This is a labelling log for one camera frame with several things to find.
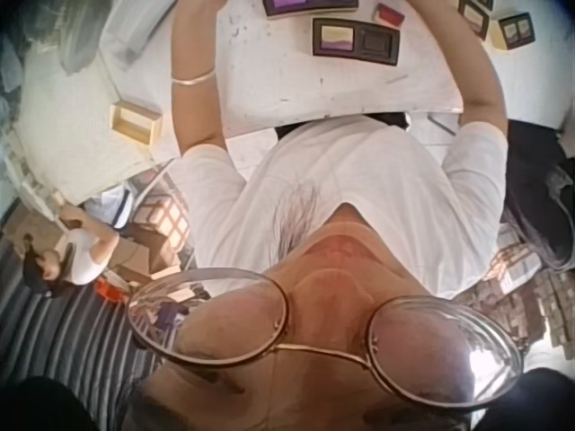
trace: gold bangle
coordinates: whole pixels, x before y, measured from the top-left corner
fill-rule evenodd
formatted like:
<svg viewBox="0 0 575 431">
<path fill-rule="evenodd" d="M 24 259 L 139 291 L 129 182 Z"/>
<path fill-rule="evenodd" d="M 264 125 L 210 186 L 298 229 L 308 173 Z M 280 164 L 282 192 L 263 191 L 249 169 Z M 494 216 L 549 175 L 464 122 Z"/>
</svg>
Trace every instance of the gold bangle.
<svg viewBox="0 0 575 431">
<path fill-rule="evenodd" d="M 207 72 L 205 75 L 202 75 L 202 76 L 195 78 L 195 79 L 190 79 L 189 81 L 172 78 L 172 84 L 185 85 L 187 87 L 191 87 L 192 85 L 201 84 L 201 83 L 207 81 L 208 79 L 213 78 L 214 76 L 216 76 L 216 69 L 215 68 L 210 70 L 209 72 Z"/>
</svg>

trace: eyeglasses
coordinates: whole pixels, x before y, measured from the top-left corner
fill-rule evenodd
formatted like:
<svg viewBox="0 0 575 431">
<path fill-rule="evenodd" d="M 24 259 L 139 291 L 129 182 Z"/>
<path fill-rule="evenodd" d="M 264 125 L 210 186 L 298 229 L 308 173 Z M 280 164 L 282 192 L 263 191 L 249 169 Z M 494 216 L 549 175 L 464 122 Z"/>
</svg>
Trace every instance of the eyeglasses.
<svg viewBox="0 0 575 431">
<path fill-rule="evenodd" d="M 147 347 L 195 371 L 246 365 L 279 351 L 308 352 L 355 363 L 397 397 L 447 412 L 488 407 L 523 373 L 523 357 L 502 327 L 432 296 L 399 297 L 375 309 L 360 356 L 282 342 L 290 326 L 286 292 L 240 269 L 159 279 L 132 295 L 127 313 Z"/>
</svg>

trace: woman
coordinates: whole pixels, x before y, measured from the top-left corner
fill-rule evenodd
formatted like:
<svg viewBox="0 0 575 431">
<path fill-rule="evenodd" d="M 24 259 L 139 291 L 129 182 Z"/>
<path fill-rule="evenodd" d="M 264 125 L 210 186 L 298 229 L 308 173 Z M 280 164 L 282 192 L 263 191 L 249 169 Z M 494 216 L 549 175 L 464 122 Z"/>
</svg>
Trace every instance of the woman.
<svg viewBox="0 0 575 431">
<path fill-rule="evenodd" d="M 448 2 L 408 1 L 443 50 L 464 100 L 444 163 L 399 128 L 356 116 L 298 128 L 247 183 L 226 150 L 213 72 L 217 13 L 226 1 L 178 3 L 173 121 L 193 185 L 187 199 L 198 265 L 251 271 L 247 277 L 284 293 L 290 313 L 283 329 L 284 320 L 269 318 L 272 309 L 263 306 L 273 290 L 238 288 L 202 272 L 210 274 L 204 287 L 214 299 L 182 324 L 180 356 L 172 358 L 190 366 L 168 362 L 147 379 L 125 430 L 461 429 L 407 406 L 405 392 L 382 391 L 397 381 L 377 384 L 365 373 L 386 351 L 396 377 L 426 386 L 420 400 L 448 404 L 435 393 L 449 387 L 467 399 L 477 381 L 470 380 L 473 346 L 460 342 L 459 322 L 387 314 L 379 339 L 362 335 L 382 304 L 450 299 L 477 282 L 490 262 L 505 193 L 508 119 L 490 60 Z M 248 361 L 239 352 L 268 325 L 291 344 Z M 371 360 L 362 362 L 366 344 Z M 228 369 L 220 359 L 236 355 L 230 349 L 238 359 Z M 197 372 L 204 368 L 211 371 Z"/>
<path fill-rule="evenodd" d="M 59 296 L 71 285 L 84 286 L 94 281 L 118 245 L 118 233 L 81 208 L 66 205 L 59 216 L 65 222 L 81 226 L 68 232 L 62 250 L 37 252 L 33 238 L 26 238 L 23 278 L 36 294 Z"/>
</svg>

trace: white table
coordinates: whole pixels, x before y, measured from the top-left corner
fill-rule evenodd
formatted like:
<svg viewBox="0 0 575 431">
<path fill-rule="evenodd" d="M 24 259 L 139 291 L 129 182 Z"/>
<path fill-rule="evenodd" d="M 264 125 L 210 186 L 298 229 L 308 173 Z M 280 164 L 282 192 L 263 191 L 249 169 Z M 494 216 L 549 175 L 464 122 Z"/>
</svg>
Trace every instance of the white table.
<svg viewBox="0 0 575 431">
<path fill-rule="evenodd" d="M 270 22 L 261 0 L 230 0 L 218 23 L 226 136 L 361 112 L 460 111 L 459 92 L 419 16 L 404 0 L 386 2 L 407 16 L 398 67 L 312 57 L 309 16 Z M 509 53 L 486 43 L 500 71 L 510 117 L 558 127 L 573 95 L 571 24 L 548 0 L 496 3 L 531 12 L 538 38 Z M 357 13 L 334 16 L 371 21 L 376 0 L 360 4 Z M 26 153 L 34 172 L 73 203 L 178 156 L 171 117 L 172 21 L 173 12 L 127 71 L 105 51 L 107 67 L 97 62 L 71 77 L 56 70 L 54 59 L 33 58 L 40 63 L 36 71 L 27 66 L 20 126 Z M 49 74 L 41 69 L 47 62 Z M 150 152 L 109 130 L 108 108 L 118 98 L 165 115 L 162 137 Z"/>
</svg>

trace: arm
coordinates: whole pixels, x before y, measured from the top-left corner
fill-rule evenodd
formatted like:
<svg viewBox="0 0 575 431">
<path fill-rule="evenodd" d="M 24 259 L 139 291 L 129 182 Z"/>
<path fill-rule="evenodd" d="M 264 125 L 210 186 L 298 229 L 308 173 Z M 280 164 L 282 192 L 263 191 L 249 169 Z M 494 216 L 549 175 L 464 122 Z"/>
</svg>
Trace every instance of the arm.
<svg viewBox="0 0 575 431">
<path fill-rule="evenodd" d="M 464 100 L 462 126 L 491 123 L 505 135 L 508 118 L 497 73 L 469 25 L 446 0 L 408 0 L 443 51 Z"/>
<path fill-rule="evenodd" d="M 180 0 L 172 27 L 172 77 L 193 80 L 216 66 L 217 12 L 226 0 Z M 226 149 L 217 79 L 172 84 L 173 126 L 180 151 L 199 144 Z"/>
<path fill-rule="evenodd" d="M 118 246 L 119 235 L 116 231 L 107 224 L 94 220 L 78 207 L 64 206 L 60 218 L 65 221 L 79 221 L 83 229 L 98 238 L 98 242 L 90 249 L 90 257 L 97 264 L 103 263 Z"/>
</svg>

